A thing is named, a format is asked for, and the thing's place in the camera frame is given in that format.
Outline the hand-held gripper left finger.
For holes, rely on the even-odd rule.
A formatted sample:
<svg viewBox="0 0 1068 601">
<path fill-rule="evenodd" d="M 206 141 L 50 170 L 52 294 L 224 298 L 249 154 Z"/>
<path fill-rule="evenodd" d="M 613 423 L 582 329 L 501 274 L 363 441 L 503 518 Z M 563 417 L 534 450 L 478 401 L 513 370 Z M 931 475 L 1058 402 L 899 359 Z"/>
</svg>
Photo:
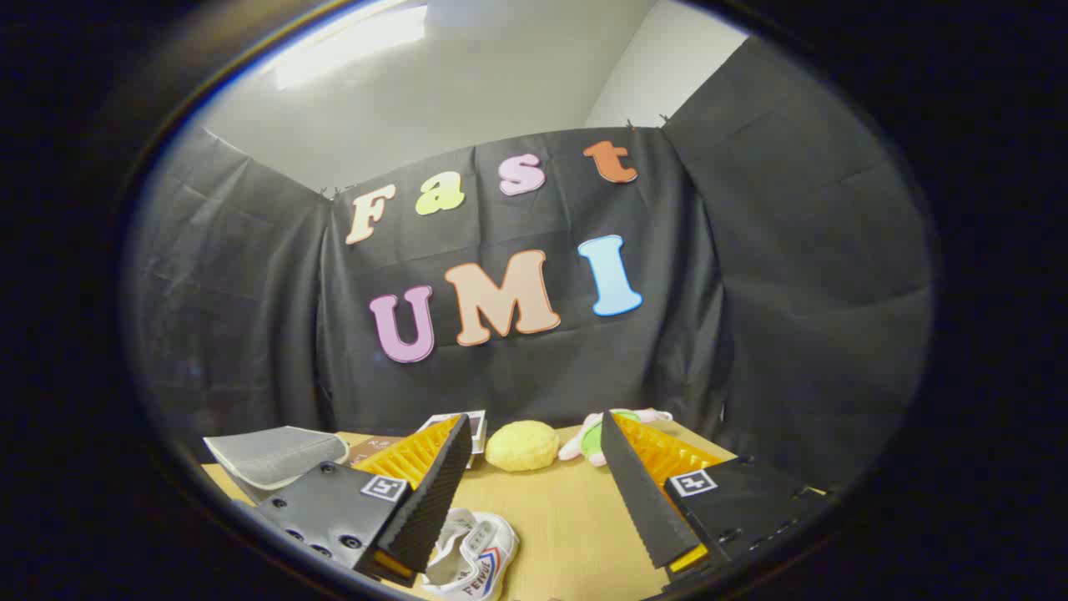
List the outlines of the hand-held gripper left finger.
<svg viewBox="0 0 1068 601">
<path fill-rule="evenodd" d="M 337 569 L 410 587 L 430 562 L 471 450 L 469 416 L 451 416 L 358 466 L 315 464 L 250 515 Z"/>
</svg>

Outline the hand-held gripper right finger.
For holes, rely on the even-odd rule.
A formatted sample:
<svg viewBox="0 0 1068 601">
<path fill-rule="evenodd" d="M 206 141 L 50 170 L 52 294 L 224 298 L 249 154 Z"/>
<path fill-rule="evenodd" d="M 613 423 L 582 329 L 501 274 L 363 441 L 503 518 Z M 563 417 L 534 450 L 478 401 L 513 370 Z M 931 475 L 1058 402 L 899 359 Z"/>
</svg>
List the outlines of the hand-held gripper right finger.
<svg viewBox="0 0 1068 601">
<path fill-rule="evenodd" d="M 600 448 L 668 591 L 784 543 L 831 495 L 751 456 L 718 459 L 638 420 L 603 413 Z"/>
</svg>

